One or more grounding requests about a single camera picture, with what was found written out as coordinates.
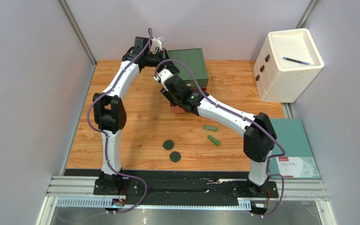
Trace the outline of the red drawer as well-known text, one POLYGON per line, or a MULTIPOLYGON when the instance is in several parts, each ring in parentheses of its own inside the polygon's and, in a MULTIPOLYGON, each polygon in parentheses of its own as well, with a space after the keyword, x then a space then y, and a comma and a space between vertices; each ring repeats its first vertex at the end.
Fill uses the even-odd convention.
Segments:
POLYGON ((170 112, 174 114, 185 113, 185 111, 179 106, 170 105, 170 112))

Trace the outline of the green top drawer box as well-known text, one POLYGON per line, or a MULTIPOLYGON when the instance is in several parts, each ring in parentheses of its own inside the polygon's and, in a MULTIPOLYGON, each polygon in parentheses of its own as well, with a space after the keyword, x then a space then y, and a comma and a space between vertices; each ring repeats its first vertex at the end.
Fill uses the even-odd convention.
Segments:
MULTIPOLYGON (((180 61, 190 70, 202 89, 207 89, 209 77, 202 48, 169 50, 167 53, 170 59, 180 61)), ((197 89, 194 80, 186 69, 178 63, 174 63, 174 65, 179 69, 179 73, 177 75, 186 84, 189 84, 191 89, 197 89)))

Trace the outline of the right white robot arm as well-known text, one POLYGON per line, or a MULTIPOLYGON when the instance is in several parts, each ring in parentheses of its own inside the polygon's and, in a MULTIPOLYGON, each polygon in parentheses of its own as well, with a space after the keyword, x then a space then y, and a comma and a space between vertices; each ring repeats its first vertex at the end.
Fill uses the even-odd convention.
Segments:
POLYGON ((242 112, 221 103, 205 91, 192 91, 178 75, 172 73, 157 75, 155 80, 163 85, 161 92, 173 105, 187 113, 214 120, 242 136, 243 152, 251 161, 249 181, 256 186, 266 183, 268 157, 277 139, 268 115, 242 112))

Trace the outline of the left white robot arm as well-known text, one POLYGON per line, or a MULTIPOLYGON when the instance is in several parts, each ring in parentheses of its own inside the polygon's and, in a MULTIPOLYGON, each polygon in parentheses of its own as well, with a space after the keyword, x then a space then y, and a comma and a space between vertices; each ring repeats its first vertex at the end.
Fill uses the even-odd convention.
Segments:
POLYGON ((136 37, 135 44, 122 57, 120 68, 102 93, 93 96, 91 109, 103 138, 103 165, 98 182, 118 187, 123 176, 120 162, 120 136, 127 122, 123 98, 133 80, 145 67, 155 68, 168 58, 164 37, 136 37))

